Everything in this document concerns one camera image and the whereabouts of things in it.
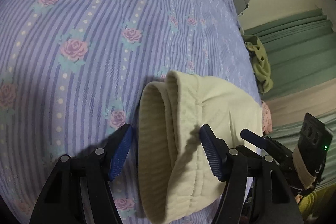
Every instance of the pink cloth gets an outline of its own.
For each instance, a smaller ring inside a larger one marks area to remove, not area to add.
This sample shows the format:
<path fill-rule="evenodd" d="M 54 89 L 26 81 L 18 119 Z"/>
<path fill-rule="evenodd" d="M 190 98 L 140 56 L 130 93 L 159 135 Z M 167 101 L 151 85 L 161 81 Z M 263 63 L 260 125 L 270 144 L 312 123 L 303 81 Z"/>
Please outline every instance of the pink cloth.
<path fill-rule="evenodd" d="M 262 101 L 262 131 L 265 135 L 272 132 L 271 110 L 264 101 Z"/>

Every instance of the bedsheet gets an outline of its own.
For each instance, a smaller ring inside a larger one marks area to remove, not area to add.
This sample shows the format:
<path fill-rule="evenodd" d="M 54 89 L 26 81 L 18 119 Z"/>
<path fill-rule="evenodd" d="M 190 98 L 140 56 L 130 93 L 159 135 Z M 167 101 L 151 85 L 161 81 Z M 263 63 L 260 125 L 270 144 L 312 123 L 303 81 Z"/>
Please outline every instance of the bedsheet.
<path fill-rule="evenodd" d="M 260 102 L 232 0 L 0 0 L 0 194 L 21 223 L 55 161 L 136 127 L 143 88 L 169 70 Z M 111 190 L 124 223 L 146 224 L 136 146 Z M 216 208 L 174 223 L 210 223 Z"/>

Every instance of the silver screw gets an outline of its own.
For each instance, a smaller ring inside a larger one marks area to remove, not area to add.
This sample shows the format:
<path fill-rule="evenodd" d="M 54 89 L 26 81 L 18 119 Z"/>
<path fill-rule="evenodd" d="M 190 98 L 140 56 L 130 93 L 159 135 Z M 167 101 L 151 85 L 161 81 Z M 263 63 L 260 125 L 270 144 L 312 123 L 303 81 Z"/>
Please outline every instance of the silver screw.
<path fill-rule="evenodd" d="M 270 155 L 266 155 L 265 160 L 268 161 L 268 162 L 272 162 L 273 158 Z"/>
<path fill-rule="evenodd" d="M 67 155 L 63 155 L 61 157 L 61 162 L 67 162 L 68 160 L 69 160 L 69 156 L 67 156 Z"/>
<path fill-rule="evenodd" d="M 237 156 L 238 155 L 238 150 L 232 148 L 232 149 L 229 150 L 229 153 L 233 156 Z"/>
<path fill-rule="evenodd" d="M 103 154 L 104 152 L 105 152 L 105 150 L 104 150 L 103 148 L 97 148 L 96 151 L 95 151 L 95 153 L 96 153 L 97 155 L 101 155 L 101 154 Z"/>

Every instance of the floral bedsheet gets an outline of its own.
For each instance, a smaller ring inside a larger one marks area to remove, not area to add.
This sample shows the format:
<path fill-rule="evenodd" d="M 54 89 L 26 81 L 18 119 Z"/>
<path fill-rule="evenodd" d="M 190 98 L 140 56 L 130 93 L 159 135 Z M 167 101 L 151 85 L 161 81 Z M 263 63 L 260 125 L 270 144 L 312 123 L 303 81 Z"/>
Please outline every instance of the floral bedsheet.
<path fill-rule="evenodd" d="M 136 127 L 143 87 L 171 69 L 260 101 L 232 0 L 0 0 L 0 194 L 21 223 L 55 161 Z M 145 224 L 136 146 L 111 189 L 123 222 Z M 174 223 L 209 223 L 215 211 Z"/>

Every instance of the green curtain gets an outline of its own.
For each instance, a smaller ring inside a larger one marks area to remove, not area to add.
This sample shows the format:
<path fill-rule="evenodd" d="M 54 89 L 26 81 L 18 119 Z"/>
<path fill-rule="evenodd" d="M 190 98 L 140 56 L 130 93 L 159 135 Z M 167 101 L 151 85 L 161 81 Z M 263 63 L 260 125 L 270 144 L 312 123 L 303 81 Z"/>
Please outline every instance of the green curtain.
<path fill-rule="evenodd" d="M 336 33 L 321 9 L 304 12 L 245 31 L 263 43 L 271 64 L 272 100 L 336 77 Z"/>
<path fill-rule="evenodd" d="M 317 188 L 320 188 L 336 182 L 336 112 L 321 115 L 317 118 L 330 128 L 334 135 L 330 148 L 327 152 L 327 161 L 322 174 L 322 178 L 324 179 L 317 186 Z M 301 127 L 302 122 L 296 122 L 281 127 L 274 127 L 273 132 L 268 136 L 276 139 L 279 143 L 293 151 L 297 141 L 299 140 Z"/>

